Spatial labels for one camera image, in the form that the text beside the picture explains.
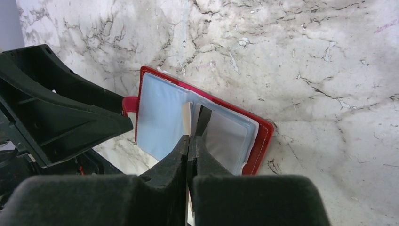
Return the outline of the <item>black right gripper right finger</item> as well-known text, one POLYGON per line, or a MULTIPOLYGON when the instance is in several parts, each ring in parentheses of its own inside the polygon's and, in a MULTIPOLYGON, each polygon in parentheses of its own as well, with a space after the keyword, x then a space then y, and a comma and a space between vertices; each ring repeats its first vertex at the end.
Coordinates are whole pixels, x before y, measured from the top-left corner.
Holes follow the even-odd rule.
POLYGON ((190 139, 190 190, 197 226, 328 226, 316 186, 300 175, 235 176, 190 139))

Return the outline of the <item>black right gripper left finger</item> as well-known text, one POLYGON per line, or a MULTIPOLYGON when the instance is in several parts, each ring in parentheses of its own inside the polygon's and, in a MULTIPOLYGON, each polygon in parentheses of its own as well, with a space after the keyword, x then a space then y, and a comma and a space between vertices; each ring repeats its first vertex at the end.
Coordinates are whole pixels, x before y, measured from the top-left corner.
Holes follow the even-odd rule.
POLYGON ((140 176, 34 176, 13 192, 3 226, 184 226, 190 138, 140 176))

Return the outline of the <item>red card holder wallet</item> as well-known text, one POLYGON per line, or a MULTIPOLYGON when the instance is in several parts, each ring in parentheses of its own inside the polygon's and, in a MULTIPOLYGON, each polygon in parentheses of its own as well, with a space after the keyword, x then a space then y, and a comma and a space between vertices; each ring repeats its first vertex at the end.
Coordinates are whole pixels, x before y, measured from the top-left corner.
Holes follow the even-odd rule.
POLYGON ((253 145, 242 170, 242 175, 255 175, 273 135, 272 124, 260 116, 147 66, 140 69, 138 95, 125 97, 122 101, 123 113, 136 115, 135 141, 138 147, 156 160, 169 154, 184 135, 182 105, 187 102, 192 104, 191 136, 202 137, 212 113, 206 108, 208 105, 238 113, 255 124, 253 145))

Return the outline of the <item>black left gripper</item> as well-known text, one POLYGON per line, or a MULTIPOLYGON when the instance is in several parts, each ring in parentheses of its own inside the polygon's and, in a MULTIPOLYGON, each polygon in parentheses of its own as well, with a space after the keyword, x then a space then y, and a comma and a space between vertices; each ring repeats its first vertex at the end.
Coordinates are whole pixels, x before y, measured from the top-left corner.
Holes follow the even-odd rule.
POLYGON ((133 129, 122 99, 74 73, 47 44, 1 53, 1 206, 31 176, 119 174, 93 147, 133 129))

